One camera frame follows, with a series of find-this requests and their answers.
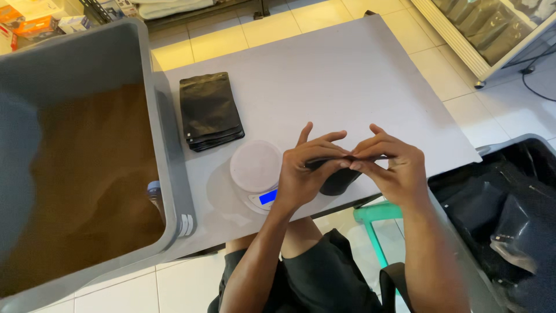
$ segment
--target white towel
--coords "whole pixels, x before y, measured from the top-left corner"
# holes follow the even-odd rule
[[[193,11],[209,7],[214,0],[177,0],[163,3],[144,3],[139,5],[139,15],[144,19],[153,19],[174,13]]]

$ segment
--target green plastic chair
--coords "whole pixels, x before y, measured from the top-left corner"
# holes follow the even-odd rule
[[[395,204],[386,201],[372,204],[370,206],[361,207],[353,211],[353,217],[356,221],[363,221],[365,229],[373,248],[375,249],[376,257],[379,259],[380,267],[388,266],[388,261],[384,255],[384,251],[380,246],[379,239],[376,236],[375,229],[373,228],[374,221],[382,221],[383,219],[402,218],[401,209]]]

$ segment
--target gray plastic bin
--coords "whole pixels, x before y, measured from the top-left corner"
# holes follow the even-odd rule
[[[185,228],[189,236],[195,231],[170,88],[163,72],[152,71],[148,45],[145,24],[128,18],[0,57],[1,262],[33,206],[28,167],[41,139],[37,109],[64,100],[144,82],[166,213],[166,229],[154,244],[3,298],[1,313],[29,312],[83,286],[153,266],[178,236],[186,236]]]

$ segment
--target orange box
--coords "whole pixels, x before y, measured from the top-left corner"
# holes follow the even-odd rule
[[[17,12],[12,6],[0,8],[0,23],[6,25],[9,30],[13,31],[19,27],[21,22],[25,21],[25,16]]]
[[[64,34],[58,29],[58,21],[51,15],[22,22],[13,32],[33,42]]]

